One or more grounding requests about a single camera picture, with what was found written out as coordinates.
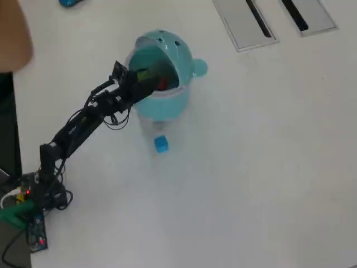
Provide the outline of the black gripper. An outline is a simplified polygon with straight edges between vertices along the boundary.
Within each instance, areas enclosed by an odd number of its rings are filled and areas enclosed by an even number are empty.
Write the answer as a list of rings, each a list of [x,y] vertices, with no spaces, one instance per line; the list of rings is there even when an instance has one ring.
[[[94,103],[100,112],[124,112],[134,101],[145,99],[156,89],[155,80],[138,82],[138,73],[133,70],[128,71],[126,83],[112,91],[107,89],[115,84],[114,80],[108,80],[94,89]]]

